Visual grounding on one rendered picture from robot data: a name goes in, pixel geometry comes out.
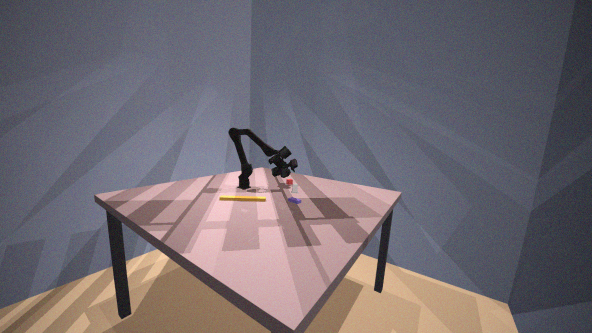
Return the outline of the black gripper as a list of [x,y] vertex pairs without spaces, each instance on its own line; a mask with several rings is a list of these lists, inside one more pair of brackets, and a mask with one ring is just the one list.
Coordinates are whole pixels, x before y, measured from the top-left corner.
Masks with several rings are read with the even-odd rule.
[[280,171],[278,169],[282,169],[283,166],[290,167],[291,170],[293,170],[293,172],[295,172],[294,169],[298,167],[298,162],[294,158],[294,159],[290,160],[290,162],[287,164],[287,162],[284,162],[284,159],[282,158],[282,164],[280,164],[277,167],[272,168],[271,175],[273,175],[274,177],[279,176]]

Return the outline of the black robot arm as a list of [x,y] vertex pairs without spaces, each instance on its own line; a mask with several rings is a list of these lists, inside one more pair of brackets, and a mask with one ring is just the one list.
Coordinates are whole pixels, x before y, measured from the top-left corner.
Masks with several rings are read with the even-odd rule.
[[[241,142],[241,135],[247,135],[251,138],[265,153],[266,156],[271,157],[269,158],[269,164],[271,165],[274,163],[276,166],[280,166],[283,163],[283,158],[287,158],[292,153],[290,150],[284,146],[281,150],[275,150],[273,147],[269,146],[262,139],[260,139],[257,135],[254,134],[249,128],[247,129],[238,129],[232,127],[229,129],[228,134],[232,141],[234,142],[238,157],[240,158],[241,163],[241,175],[238,176],[239,179],[239,189],[248,189],[251,188],[249,186],[249,176],[253,173],[252,164],[247,162],[247,157],[244,153],[244,149]],[[281,157],[281,158],[280,158]],[[282,178],[286,178],[290,175],[291,171],[288,169],[287,166],[283,166],[282,168],[278,168],[280,176]]]

